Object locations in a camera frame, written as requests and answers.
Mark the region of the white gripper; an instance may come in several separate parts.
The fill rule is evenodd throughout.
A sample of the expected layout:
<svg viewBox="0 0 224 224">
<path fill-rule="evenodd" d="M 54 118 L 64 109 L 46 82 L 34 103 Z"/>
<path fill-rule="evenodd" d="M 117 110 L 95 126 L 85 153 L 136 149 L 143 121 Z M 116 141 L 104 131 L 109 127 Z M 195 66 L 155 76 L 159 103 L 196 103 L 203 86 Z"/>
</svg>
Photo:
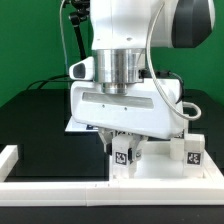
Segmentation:
<svg viewBox="0 0 224 224">
<path fill-rule="evenodd" d="M 101 85 L 92 81 L 93 68 L 92 57 L 69 68 L 74 80 L 70 89 L 72 129 L 77 123 L 107 128 L 98 130 L 106 154 L 112 154 L 112 130 L 133 133 L 128 149 L 131 163 L 141 159 L 140 143 L 147 136 L 170 139 L 183 131 L 184 120 L 166 105 L 151 78 L 129 85 L 125 95 L 104 94 Z"/>
</svg>

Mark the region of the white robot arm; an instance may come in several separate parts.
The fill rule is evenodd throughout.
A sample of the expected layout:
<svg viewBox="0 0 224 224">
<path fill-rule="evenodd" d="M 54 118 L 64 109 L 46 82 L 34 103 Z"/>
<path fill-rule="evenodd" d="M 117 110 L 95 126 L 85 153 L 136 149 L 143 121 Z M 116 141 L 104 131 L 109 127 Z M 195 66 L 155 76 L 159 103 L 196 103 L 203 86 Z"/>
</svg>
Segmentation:
<svg viewBox="0 0 224 224">
<path fill-rule="evenodd" d="M 144 137 L 170 140 L 200 108 L 158 77 L 153 47 L 195 48 L 212 32 L 213 0 L 90 0 L 93 55 L 70 67 L 72 118 L 96 127 L 113 162 L 141 158 Z"/>
</svg>

